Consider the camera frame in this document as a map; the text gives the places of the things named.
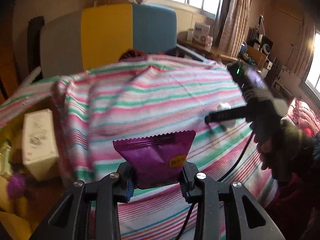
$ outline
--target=bottle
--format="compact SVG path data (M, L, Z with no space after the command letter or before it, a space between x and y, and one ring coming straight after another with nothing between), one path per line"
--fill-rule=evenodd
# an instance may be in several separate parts
M206 41L205 41L205 50L210 50L211 49L212 41L213 41L213 37L212 36L208 36Z
M188 30L188 36L187 36L187 41L192 41L193 37L193 29Z

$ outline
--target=yellow price label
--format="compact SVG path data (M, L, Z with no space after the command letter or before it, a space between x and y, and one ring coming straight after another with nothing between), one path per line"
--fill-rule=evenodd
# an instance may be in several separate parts
M174 157L170 160L170 168L176 168L184 165L184 162L186 161L187 156L186 155L181 155Z

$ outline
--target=white box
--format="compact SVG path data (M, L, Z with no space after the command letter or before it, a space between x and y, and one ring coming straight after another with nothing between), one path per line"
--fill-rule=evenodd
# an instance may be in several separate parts
M193 31L193 41L199 42L205 45L205 41L209 35L210 26L204 23L195 23L195 29Z
M25 114L22 135L23 165L38 181L59 176L52 111Z
M267 70L271 70L272 66L273 66L273 63L267 59Z

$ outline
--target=black cable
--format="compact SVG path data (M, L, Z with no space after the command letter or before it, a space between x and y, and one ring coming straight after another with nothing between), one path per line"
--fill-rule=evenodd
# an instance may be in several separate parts
M188 221L189 221L189 218L190 218L191 213L192 213L192 211L193 211L193 208L195 207L195 204L196 204L196 203L192 203L192 204L191 204L191 206L190 206L190 208L189 208L189 211L188 211L188 214L187 214L187 216L186 216L186 219L185 219L185 221L184 221L184 223L183 223L183 225L182 225L182 228L181 228L181 230L180 230L180 232L179 232L179 234L177 235L177 237L176 237L175 240L179 240L180 237L181 237L182 234L183 234L183 231L186 229L186 226L187 226L187 224L188 224Z
M240 160L242 159L245 151L247 150L247 147L249 146L249 143L250 143L251 140L252 140L253 135L254 135L254 133L253 133L253 131L252 131L252 133L250 134L250 137L249 137L249 139L247 140L247 142L246 142L246 144L245 144L245 146L244 146L244 148L243 148L243 150L242 150L242 153L240 154L239 158L237 159L237 161L235 162L235 164L233 164L233 166L232 166L220 179L217 180L218 182L221 182L222 180L224 180L224 179L235 169L235 167L239 164L239 162L240 162ZM175 240L179 240L180 237L181 237L182 234L183 234L183 231L186 229L186 226L187 226L187 224L188 224L188 221L189 221L189 218L190 218L190 216L191 216L191 213L192 213L192 211L193 211L194 206L195 206L195 203L192 203L191 206L190 206L190 208L189 208L189 211L188 211L188 214L187 214L187 216L186 216L186 219L184 220L184 223L183 223L183 225L182 225L182 228L181 228L181 230L180 230L180 232L179 232L179 234L177 235L177 237L176 237Z
M252 139L253 135L254 135L254 133L252 131L252 133L250 134L250 137L247 140L247 143L245 144L245 146L244 146L244 148L242 150L242 153L240 154L239 158L237 159L235 164L233 164L233 166L230 168L230 170L228 170L220 179L217 180L218 182L223 181L235 169L235 167L239 164L239 162L240 162L241 158L243 157L247 147L249 146L249 143L251 142L251 139Z

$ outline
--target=striped blanket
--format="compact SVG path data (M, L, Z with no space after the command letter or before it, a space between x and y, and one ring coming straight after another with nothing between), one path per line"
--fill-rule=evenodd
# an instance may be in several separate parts
M103 178L124 161L113 140L182 130L196 131L187 160L218 179L236 161L251 133L245 120L228 130L219 123L209 129L204 123L220 102L244 105L228 71L214 61L151 55L38 82L1 106L0 125L49 95L60 113L68 159L76 177L85 182ZM270 171L260 169L253 142L225 179L233 180L243 182L262 205L276 191ZM137 189L129 204L118 206L122 239L174 239L188 208L179 185ZM183 239L193 239L196 209ZM221 235L225 237L224 225Z

